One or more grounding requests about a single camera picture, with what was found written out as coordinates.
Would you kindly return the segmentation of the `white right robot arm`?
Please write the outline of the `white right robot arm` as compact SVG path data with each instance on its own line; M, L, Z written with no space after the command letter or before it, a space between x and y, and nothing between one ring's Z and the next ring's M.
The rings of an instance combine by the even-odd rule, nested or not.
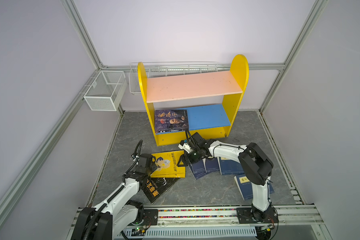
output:
M179 143L179 148L184 151L179 163L186 166L214 158L226 158L239 163L252 184L252 218L263 223L274 214L269 187L274 164L257 144L227 144L214 139L206 140L199 133L191 135L186 131L186 139Z

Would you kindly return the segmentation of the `white mesh basket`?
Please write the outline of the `white mesh basket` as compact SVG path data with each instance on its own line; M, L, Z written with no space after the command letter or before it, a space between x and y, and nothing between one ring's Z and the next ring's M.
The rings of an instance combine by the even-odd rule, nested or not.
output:
M84 99L92 111L116 112L127 86L123 71L99 71Z

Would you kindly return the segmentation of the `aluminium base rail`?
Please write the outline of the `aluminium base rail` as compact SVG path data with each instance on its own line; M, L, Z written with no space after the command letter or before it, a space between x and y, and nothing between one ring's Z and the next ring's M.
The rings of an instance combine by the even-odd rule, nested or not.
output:
M278 205L271 208L261 220L255 220L250 206L199 206L199 207L146 207L126 205L113 216L103 211L95 217L96 210L78 210L74 227L94 226L101 221L113 227L125 228L197 228L222 226L322 225L324 220L313 205Z

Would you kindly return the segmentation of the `yellow pink blue bookshelf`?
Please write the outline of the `yellow pink blue bookshelf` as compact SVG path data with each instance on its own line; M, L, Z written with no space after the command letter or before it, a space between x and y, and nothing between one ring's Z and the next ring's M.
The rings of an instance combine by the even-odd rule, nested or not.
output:
M151 127L155 127L155 103L221 96L220 104L186 109L189 130L205 139L228 137L248 85L249 72L244 55L236 55L228 71L158 78L148 78L144 64L139 62L139 85Z

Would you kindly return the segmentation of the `navy book front right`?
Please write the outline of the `navy book front right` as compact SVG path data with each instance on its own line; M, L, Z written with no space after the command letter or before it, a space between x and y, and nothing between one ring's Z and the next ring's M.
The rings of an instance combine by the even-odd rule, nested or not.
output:
M253 198L252 183L249 181L245 174L237 175L234 177L235 183L241 193L242 198L251 200Z

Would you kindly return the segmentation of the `purple old man book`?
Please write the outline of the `purple old man book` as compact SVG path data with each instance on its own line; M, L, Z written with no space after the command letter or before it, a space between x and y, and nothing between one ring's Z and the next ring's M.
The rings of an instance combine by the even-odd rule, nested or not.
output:
M155 110L156 134L181 132L188 128L187 110Z

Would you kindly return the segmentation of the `navy book large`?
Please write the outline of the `navy book large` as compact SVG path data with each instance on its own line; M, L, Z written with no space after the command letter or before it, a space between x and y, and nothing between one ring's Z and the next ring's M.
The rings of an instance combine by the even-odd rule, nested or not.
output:
M244 170L240 163L226 158L218 158L221 175L241 175Z

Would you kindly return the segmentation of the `navy book leftmost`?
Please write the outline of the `navy book leftmost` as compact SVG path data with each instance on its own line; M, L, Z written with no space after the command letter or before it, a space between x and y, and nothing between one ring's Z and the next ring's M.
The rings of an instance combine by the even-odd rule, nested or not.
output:
M189 167L190 167L191 173L194 176L195 180L198 180L207 174L202 160L200 160L196 163L193 163L193 164L189 164Z

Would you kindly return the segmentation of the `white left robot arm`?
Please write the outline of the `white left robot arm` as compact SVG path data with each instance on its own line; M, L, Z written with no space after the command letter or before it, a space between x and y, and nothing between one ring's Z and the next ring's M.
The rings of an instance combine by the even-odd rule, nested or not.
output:
M132 222L143 221L144 204L131 198L143 188L158 168L151 154L133 154L133 165L122 183L105 200L79 213L72 240L112 240Z

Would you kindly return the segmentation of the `yellow cartoon book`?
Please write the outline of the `yellow cartoon book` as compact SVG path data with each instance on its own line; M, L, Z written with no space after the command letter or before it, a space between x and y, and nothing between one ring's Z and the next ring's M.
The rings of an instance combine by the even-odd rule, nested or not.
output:
M186 168L178 167L183 151L163 152L152 154L156 158L157 169L151 174L152 178L185 178Z

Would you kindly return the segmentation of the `navy book middle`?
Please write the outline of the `navy book middle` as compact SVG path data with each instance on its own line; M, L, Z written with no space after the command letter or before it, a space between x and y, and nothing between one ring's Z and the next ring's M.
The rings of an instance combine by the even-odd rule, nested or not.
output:
M213 158L212 160L203 159L203 163L207 174L220 172L219 161L217 158Z

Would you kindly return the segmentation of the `black book yellow title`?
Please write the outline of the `black book yellow title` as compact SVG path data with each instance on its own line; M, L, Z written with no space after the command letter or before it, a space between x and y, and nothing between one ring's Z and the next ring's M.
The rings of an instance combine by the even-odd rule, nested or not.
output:
M180 178L149 178L142 191L153 204L160 196L170 189Z

